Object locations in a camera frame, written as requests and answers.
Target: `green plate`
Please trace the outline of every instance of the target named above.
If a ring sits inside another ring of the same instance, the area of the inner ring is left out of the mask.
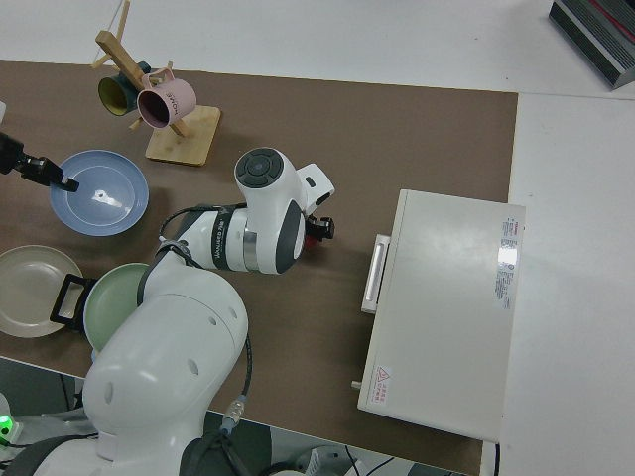
[[[137,308],[137,288],[148,269],[144,263],[129,263],[109,271],[90,291],[83,310],[88,342],[100,352],[112,334]]]

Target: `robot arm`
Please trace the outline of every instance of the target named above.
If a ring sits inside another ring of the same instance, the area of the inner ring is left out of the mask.
[[[90,368],[83,401],[98,439],[63,442],[33,474],[177,476],[188,467],[247,336],[242,299],[205,269],[284,273],[303,249],[306,219],[334,192],[317,166],[297,171],[274,149],[245,154],[234,173],[246,206],[186,215],[142,280],[139,307]]]

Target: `plate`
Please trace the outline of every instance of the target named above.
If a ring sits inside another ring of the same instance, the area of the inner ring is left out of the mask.
[[[79,182],[75,192],[51,186],[51,206],[69,228],[90,236],[121,233],[143,216],[148,183],[141,170],[111,151],[84,151],[60,167]]]
[[[90,290],[83,309],[83,328],[97,352],[137,308],[137,288],[147,269],[144,263],[119,266],[103,275]]]
[[[75,262],[55,248],[29,245],[0,255],[0,331],[41,337],[64,327],[49,320],[66,274],[81,276]],[[72,315],[81,289],[69,289],[61,314]]]

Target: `cable connector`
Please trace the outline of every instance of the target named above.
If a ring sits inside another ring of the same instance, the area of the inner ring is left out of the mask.
[[[220,426],[222,434],[229,436],[233,429],[238,426],[242,414],[245,413],[245,402],[247,402],[247,397],[239,395],[236,400],[229,404],[225,415],[222,417],[222,425]]]

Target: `brown table mat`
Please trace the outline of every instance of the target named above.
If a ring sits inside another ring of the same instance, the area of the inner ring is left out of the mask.
[[[59,164],[80,151],[112,150],[135,162],[150,185],[139,223],[96,238],[64,226],[49,190],[11,172],[0,177],[0,252],[52,246],[96,278],[123,263],[150,262],[170,213],[241,201],[232,171],[248,150],[277,148],[297,168],[315,162],[336,188],[317,212],[334,218],[335,239],[284,276],[221,273],[250,319],[255,362],[245,417],[478,473],[480,441],[362,412],[350,382],[361,380],[372,330],[360,305],[374,237],[390,234],[400,188],[506,201],[516,94],[183,71],[198,103],[222,111],[207,164],[191,168],[145,159],[151,129],[131,132],[136,116],[115,117],[101,106],[97,81],[111,68],[0,61],[0,73],[7,104],[0,130],[26,153]],[[65,330],[36,339],[0,335],[0,355],[76,376],[89,368],[89,353],[80,335]],[[214,410],[223,412],[240,391],[243,364],[241,357]]]

